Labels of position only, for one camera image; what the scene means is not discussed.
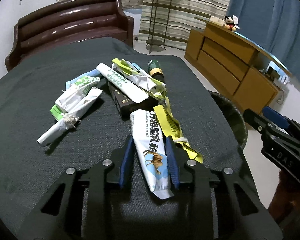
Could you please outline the white paper wrapper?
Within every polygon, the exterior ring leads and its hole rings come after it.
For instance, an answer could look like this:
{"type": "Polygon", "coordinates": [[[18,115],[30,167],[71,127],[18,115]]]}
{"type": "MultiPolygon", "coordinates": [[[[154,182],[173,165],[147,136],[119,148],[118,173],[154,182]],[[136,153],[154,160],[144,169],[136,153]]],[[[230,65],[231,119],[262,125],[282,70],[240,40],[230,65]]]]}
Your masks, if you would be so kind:
{"type": "Polygon", "coordinates": [[[96,87],[91,88],[89,93],[77,104],[75,104],[70,111],[65,113],[61,120],[58,120],[50,129],[48,129],[41,137],[38,138],[37,142],[40,144],[40,146],[44,147],[53,143],[67,130],[75,128],[75,124],[79,122],[83,115],[85,115],[85,113],[101,95],[101,93],[102,90],[96,87]]]}

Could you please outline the yellow wrapper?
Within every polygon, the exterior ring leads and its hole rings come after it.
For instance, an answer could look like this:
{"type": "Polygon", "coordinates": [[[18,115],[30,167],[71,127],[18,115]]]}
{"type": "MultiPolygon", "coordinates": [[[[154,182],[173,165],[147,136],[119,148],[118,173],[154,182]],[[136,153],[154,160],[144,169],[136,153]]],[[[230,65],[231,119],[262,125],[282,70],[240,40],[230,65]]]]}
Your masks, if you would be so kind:
{"type": "Polygon", "coordinates": [[[166,96],[153,109],[165,137],[171,136],[173,142],[181,146],[181,148],[186,151],[190,159],[202,164],[204,158],[199,152],[190,146],[188,139],[184,137],[179,121],[175,119],[172,114],[169,98],[166,96]]]}

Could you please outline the white camel milk packet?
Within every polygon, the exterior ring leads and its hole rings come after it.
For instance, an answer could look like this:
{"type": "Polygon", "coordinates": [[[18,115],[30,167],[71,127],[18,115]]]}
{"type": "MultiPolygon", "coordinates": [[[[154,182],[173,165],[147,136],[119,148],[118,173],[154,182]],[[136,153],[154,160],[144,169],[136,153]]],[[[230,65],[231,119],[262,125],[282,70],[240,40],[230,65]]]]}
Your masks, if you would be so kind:
{"type": "Polygon", "coordinates": [[[150,191],[159,199],[173,197],[162,130],[156,113],[138,109],[130,114],[132,137],[150,191]]]}

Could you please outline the green white carton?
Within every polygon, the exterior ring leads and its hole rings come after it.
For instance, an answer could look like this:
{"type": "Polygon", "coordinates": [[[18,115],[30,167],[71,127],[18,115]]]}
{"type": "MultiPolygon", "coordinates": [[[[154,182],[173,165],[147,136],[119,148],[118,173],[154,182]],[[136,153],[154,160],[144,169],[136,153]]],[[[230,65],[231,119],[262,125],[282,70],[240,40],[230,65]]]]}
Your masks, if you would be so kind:
{"type": "Polygon", "coordinates": [[[100,79],[100,77],[92,76],[83,76],[79,78],[55,101],[54,106],[50,109],[52,116],[57,121],[61,120],[63,115],[83,99],[89,93],[91,88],[97,86],[100,79]]]}

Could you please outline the dark brown cigarette box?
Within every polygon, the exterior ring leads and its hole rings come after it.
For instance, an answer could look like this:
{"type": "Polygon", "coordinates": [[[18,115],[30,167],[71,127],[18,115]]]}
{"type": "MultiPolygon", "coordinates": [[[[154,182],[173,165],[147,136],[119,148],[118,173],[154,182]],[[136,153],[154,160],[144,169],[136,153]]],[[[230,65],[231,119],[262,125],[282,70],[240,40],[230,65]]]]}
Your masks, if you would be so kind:
{"type": "Polygon", "coordinates": [[[141,103],[135,103],[110,81],[108,81],[108,88],[123,121],[129,120],[130,114],[138,109],[152,111],[153,107],[158,104],[158,101],[152,97],[143,100],[141,103]]]}

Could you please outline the green yellow bottle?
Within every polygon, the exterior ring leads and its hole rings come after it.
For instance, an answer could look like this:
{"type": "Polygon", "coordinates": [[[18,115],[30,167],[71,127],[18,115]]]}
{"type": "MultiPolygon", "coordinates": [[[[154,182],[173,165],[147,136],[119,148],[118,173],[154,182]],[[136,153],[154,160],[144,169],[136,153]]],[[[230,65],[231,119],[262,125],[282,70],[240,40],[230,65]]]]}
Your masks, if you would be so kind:
{"type": "Polygon", "coordinates": [[[148,73],[152,78],[165,83],[165,77],[158,60],[151,60],[148,62],[148,73]]]}

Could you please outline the black trash bin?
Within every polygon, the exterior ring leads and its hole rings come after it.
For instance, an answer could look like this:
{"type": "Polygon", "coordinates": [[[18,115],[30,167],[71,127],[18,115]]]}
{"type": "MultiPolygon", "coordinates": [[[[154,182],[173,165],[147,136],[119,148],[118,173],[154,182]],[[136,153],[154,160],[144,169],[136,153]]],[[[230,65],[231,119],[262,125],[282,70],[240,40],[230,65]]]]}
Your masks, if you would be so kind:
{"type": "Polygon", "coordinates": [[[234,103],[225,96],[212,91],[209,91],[209,94],[223,113],[240,148],[244,150],[248,139],[248,130],[241,112],[234,103]]]}

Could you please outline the wooden sideboard cabinet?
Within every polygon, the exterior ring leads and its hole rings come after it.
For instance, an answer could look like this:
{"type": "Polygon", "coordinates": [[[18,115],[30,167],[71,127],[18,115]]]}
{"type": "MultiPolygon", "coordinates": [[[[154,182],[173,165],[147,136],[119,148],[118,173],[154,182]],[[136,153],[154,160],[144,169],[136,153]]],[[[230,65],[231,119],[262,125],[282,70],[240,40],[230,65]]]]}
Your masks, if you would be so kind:
{"type": "Polygon", "coordinates": [[[261,113],[292,75],[273,54],[211,21],[203,31],[191,29],[185,59],[241,111],[261,113]]]}

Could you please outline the dark green table cloth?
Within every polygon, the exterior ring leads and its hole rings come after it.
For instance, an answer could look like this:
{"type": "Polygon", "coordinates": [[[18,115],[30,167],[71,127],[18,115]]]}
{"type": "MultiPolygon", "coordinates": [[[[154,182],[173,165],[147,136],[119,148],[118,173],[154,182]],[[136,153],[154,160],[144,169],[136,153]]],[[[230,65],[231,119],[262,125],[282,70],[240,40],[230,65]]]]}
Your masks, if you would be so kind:
{"type": "MultiPolygon", "coordinates": [[[[99,38],[63,45],[25,59],[0,80],[0,218],[11,233],[47,189],[69,167],[85,170],[110,156],[131,133],[108,91],[101,96],[79,125],[42,148],[37,139],[55,120],[50,108],[65,82],[94,69],[124,59],[147,68],[151,56],[140,54],[114,38],[99,38]]],[[[247,161],[224,115],[207,89],[184,61],[176,56],[158,56],[164,72],[167,95],[192,148],[213,170],[231,167],[250,186],[253,178],[247,161]]]]}

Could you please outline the mickey mouse plush toy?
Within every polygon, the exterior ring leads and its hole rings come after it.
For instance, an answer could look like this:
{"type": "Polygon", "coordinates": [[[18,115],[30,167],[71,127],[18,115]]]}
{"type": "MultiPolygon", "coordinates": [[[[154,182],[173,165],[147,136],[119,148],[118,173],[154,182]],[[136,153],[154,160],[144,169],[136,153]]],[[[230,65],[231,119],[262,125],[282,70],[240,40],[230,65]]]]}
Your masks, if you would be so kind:
{"type": "Polygon", "coordinates": [[[238,26],[238,17],[235,15],[225,16],[222,27],[228,29],[229,31],[236,31],[237,29],[240,29],[238,26]]]}

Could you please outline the blue curtain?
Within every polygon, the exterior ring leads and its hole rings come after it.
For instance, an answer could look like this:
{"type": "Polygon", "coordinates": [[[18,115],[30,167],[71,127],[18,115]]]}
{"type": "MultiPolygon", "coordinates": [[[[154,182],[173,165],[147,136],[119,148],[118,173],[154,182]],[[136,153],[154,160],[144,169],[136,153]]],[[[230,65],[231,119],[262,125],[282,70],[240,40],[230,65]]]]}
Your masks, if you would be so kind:
{"type": "Polygon", "coordinates": [[[243,36],[273,54],[292,74],[300,92],[300,1],[230,0],[243,36]]]}

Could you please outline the small beige box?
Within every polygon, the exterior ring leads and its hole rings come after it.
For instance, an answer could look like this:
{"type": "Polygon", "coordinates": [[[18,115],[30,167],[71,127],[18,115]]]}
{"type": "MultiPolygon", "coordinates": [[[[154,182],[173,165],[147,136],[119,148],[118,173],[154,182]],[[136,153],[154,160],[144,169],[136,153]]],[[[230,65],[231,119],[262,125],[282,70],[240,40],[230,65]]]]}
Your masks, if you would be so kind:
{"type": "Polygon", "coordinates": [[[220,19],[220,18],[217,18],[215,16],[210,16],[210,22],[212,22],[214,24],[217,24],[219,26],[223,26],[224,25],[224,20],[220,19]]]}

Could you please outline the black metal plant stand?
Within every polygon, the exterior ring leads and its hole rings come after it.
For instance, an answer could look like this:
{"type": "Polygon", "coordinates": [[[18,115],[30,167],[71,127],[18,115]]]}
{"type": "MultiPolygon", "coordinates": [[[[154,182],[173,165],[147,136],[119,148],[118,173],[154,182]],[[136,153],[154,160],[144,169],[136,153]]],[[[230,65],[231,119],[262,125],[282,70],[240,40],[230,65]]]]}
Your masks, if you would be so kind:
{"type": "Polygon", "coordinates": [[[168,5],[168,13],[166,16],[166,22],[165,22],[165,29],[164,29],[164,35],[160,37],[157,34],[157,31],[159,31],[159,23],[162,23],[162,20],[159,20],[159,0],[152,0],[151,2],[151,13],[150,13],[150,20],[149,20],[149,27],[148,27],[148,37],[146,40],[146,46],[148,47],[148,53],[150,54],[153,51],[154,47],[162,47],[164,50],[166,50],[166,37],[167,37],[167,29],[168,29],[168,23],[170,19],[171,14],[171,5],[172,0],[169,1],[168,5]]]}

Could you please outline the striped curtain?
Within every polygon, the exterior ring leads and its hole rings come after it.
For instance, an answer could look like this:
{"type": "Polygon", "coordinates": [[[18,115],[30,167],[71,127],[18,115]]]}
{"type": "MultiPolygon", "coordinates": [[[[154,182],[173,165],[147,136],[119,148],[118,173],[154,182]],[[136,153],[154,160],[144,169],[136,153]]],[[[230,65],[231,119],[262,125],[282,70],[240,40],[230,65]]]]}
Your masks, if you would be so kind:
{"type": "MultiPolygon", "coordinates": [[[[166,16],[170,0],[159,0],[159,31],[157,34],[164,35],[166,16]]],[[[139,29],[139,42],[145,42],[148,37],[148,27],[151,13],[152,0],[143,0],[142,14],[139,29]]],[[[185,50],[191,29],[203,31],[206,24],[195,19],[210,16],[223,18],[228,10],[230,0],[172,0],[171,14],[168,23],[166,45],[172,48],[185,50]]]]}

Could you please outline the dark brown leather sofa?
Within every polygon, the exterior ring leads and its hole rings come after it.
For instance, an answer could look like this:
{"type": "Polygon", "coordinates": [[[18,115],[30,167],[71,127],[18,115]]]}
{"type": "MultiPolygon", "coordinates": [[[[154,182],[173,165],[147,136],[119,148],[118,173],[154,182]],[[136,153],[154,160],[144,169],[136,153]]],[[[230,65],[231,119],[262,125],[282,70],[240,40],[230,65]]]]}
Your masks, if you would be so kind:
{"type": "Polygon", "coordinates": [[[8,71],[33,54],[64,44],[112,37],[132,46],[134,19],[124,13],[121,0],[66,0],[20,18],[13,35],[5,59],[8,71]]]}

